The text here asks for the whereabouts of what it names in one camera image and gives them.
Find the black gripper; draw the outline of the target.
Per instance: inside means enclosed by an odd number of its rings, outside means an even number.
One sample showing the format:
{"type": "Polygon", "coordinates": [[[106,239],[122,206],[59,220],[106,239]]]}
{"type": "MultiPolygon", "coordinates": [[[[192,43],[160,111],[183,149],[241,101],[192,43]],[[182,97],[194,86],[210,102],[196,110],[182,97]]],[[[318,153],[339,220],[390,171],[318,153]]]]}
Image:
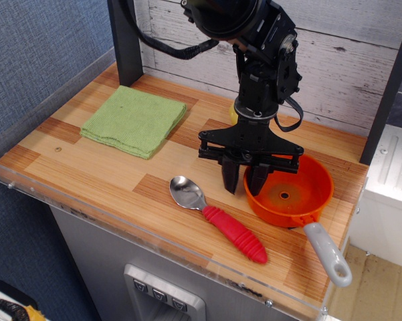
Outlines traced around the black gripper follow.
{"type": "Polygon", "coordinates": [[[280,138],[268,121],[254,122],[241,117],[229,128],[199,133],[199,157],[221,165],[225,189],[234,194],[239,181],[239,167],[249,166],[248,188],[253,196],[262,190],[272,171],[297,173],[304,149],[280,138]]]}

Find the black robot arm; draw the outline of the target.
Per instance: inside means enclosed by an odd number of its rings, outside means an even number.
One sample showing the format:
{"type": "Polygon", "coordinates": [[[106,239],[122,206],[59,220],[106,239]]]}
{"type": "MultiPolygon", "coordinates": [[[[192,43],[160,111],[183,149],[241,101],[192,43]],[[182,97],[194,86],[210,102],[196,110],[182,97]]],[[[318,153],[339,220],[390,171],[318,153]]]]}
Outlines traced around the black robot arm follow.
{"type": "Polygon", "coordinates": [[[270,130],[283,103],[304,115],[291,97],[302,79],[297,71],[295,24],[273,1],[182,1],[181,6],[206,36],[229,42],[237,61],[237,122],[200,132],[199,157],[221,165],[230,193],[237,187],[240,166],[248,166],[247,185],[256,196],[274,171],[297,173],[304,152],[270,130]]]}

